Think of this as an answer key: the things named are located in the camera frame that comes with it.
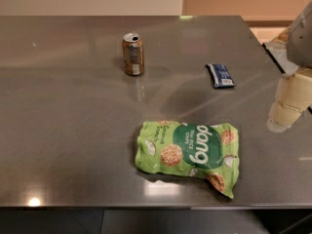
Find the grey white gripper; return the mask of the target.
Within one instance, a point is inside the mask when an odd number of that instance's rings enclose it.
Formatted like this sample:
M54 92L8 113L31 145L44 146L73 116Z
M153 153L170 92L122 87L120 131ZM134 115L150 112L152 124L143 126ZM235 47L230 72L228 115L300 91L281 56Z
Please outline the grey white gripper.
M267 128L273 133L289 129L312 105L312 1L292 22L287 57L303 67L294 74L283 74L279 80L267 121Z

